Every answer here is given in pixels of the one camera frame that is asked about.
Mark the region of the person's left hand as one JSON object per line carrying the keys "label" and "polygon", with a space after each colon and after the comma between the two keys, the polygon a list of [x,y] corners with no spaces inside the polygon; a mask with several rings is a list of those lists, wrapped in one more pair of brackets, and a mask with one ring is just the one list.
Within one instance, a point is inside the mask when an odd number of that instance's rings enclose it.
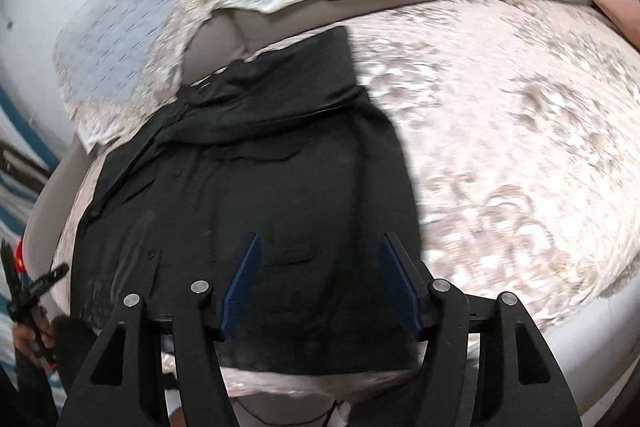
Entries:
{"label": "person's left hand", "polygon": [[[41,317],[38,320],[38,331],[43,344],[47,349],[53,349],[55,346],[55,338],[52,333],[50,322],[47,318],[47,312],[45,309],[40,309]],[[26,324],[16,323],[12,329],[13,344],[15,349],[22,355],[25,355],[32,364],[39,366],[38,355],[35,354],[32,347],[35,346],[36,332]]]}

